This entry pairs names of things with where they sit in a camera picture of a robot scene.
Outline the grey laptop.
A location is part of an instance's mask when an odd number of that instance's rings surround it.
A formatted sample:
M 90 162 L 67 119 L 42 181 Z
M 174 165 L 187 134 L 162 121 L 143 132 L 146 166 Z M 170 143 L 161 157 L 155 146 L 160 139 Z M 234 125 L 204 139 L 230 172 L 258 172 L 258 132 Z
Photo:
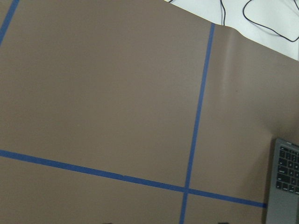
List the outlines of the grey laptop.
M 272 159 L 267 224 L 299 222 L 299 146 L 277 138 Z

